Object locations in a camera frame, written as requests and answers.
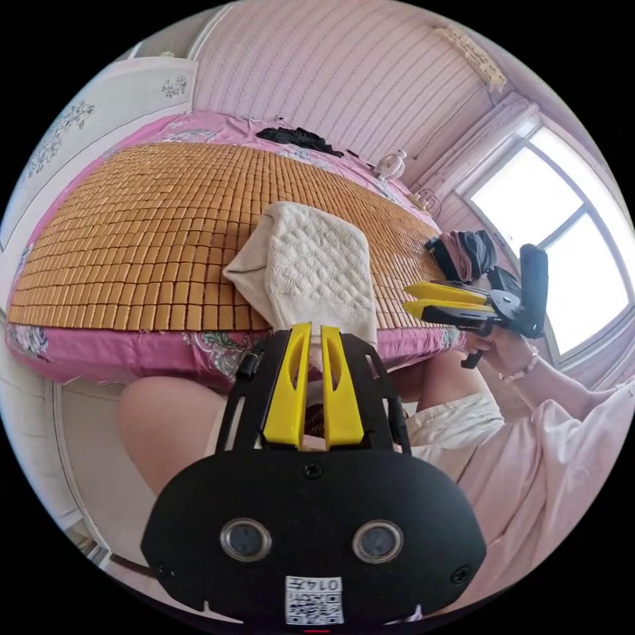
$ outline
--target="grabber tool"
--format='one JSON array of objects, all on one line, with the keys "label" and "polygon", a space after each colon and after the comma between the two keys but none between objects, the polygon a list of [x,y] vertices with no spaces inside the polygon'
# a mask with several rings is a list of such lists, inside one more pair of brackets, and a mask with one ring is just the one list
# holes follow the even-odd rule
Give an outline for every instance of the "grabber tool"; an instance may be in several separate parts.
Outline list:
[{"label": "grabber tool", "polygon": [[336,328],[321,330],[326,451],[302,451],[310,339],[296,325],[243,359],[215,452],[160,493],[144,557],[178,602],[259,632],[439,611],[486,555],[470,504],[411,455],[376,351]]},{"label": "grabber tool", "polygon": [[[534,245],[521,247],[521,297],[497,289],[485,291],[461,282],[418,282],[404,289],[417,299],[403,308],[417,319],[489,335],[494,326],[529,339],[544,336],[548,292],[547,254]],[[468,355],[464,368],[475,368],[482,352]]]}]

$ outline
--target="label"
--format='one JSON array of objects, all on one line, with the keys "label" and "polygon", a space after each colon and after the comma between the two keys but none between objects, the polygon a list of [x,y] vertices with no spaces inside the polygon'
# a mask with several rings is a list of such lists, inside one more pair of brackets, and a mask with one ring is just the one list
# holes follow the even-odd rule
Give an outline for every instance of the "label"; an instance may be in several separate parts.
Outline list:
[{"label": "label", "polygon": [[317,626],[343,624],[340,577],[285,578],[287,624]]}]

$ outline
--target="white knit blanket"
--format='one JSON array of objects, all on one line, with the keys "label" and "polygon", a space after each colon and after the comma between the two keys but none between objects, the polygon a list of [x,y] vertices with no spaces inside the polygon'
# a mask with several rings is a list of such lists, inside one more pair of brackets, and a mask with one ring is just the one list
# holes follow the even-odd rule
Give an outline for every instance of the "white knit blanket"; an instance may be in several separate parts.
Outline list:
[{"label": "white knit blanket", "polygon": [[270,205],[223,275],[274,330],[311,322],[317,368],[323,325],[377,344],[368,241],[336,216],[296,203]]}]

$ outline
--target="leg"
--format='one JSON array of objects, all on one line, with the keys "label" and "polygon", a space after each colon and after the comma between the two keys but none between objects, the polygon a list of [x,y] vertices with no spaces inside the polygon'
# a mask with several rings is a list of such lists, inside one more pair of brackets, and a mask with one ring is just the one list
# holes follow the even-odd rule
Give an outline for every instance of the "leg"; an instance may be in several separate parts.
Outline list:
[{"label": "leg", "polygon": [[129,385],[119,401],[119,432],[141,477],[159,492],[203,458],[225,399],[195,382],[148,377]]},{"label": "leg", "polygon": [[480,392],[491,392],[478,369],[461,367],[466,355],[445,351],[414,366],[390,373],[404,403],[417,402],[417,412]]}]

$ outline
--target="bracelet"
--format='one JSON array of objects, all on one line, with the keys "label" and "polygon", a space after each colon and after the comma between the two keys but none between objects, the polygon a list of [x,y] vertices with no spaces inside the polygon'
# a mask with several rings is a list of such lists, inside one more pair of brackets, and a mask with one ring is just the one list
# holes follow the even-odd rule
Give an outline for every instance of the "bracelet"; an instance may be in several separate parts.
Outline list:
[{"label": "bracelet", "polygon": [[525,375],[527,375],[534,369],[534,366],[538,363],[538,349],[535,346],[532,346],[531,344],[529,345],[529,348],[531,348],[531,361],[527,364],[527,367],[521,370],[520,372],[515,373],[514,375],[504,376],[500,374],[499,377],[502,383],[508,384],[510,382],[515,382],[516,379],[520,379],[521,377],[524,377]]}]

